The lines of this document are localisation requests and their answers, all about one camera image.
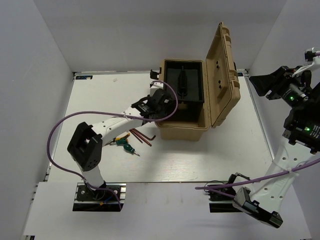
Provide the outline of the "tan plastic toolbox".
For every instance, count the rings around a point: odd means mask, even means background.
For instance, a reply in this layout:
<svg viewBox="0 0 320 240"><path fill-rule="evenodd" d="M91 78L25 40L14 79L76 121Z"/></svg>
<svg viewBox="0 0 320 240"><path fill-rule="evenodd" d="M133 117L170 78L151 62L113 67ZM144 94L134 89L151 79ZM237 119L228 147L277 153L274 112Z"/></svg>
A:
<svg viewBox="0 0 320 240"><path fill-rule="evenodd" d="M160 137L163 140L199 141L209 128L218 127L224 122L241 98L230 30L220 22L204 60L166 58L159 71L150 71L151 79L164 83L165 60L202 62L204 103L178 100L174 115L156 124ZM163 88L170 94L175 93L168 83Z"/></svg>

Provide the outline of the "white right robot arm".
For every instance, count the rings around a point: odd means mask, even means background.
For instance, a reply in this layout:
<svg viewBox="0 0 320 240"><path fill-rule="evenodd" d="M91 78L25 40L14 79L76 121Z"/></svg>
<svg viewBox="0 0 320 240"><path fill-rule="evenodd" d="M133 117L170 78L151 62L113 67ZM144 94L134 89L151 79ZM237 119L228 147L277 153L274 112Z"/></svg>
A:
<svg viewBox="0 0 320 240"><path fill-rule="evenodd" d="M278 151L264 177L250 186L232 182L225 188L233 207L256 220L279 228L280 207L303 167L320 151L320 86L311 87L310 66L281 66L268 75L251 76L257 94L284 100L291 108L283 127Z"/></svg>

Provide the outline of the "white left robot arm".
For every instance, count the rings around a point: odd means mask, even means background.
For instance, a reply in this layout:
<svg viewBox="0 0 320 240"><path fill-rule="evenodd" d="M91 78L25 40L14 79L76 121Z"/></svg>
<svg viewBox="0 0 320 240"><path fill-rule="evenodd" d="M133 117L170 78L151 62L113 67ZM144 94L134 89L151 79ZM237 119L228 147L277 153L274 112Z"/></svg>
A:
<svg viewBox="0 0 320 240"><path fill-rule="evenodd" d="M153 95L141 98L122 113L115 113L107 120L78 124L67 151L78 165L82 178L89 187L90 196L99 200L106 193L105 181L99 169L103 147L124 132L148 122L161 122L170 118L177 108L177 94L160 88Z"/></svg>

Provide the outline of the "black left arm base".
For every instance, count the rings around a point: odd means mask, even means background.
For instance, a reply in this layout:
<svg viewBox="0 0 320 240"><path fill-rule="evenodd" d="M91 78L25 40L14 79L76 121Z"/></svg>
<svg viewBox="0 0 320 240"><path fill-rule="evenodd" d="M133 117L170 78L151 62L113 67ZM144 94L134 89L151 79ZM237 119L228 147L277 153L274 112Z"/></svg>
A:
<svg viewBox="0 0 320 240"><path fill-rule="evenodd" d="M87 186L85 183L78 183L75 200L81 203L84 202L117 202L115 195L117 195L120 201L125 200L126 195L126 184L125 183L111 183L106 185L107 190L94 190Z"/></svg>

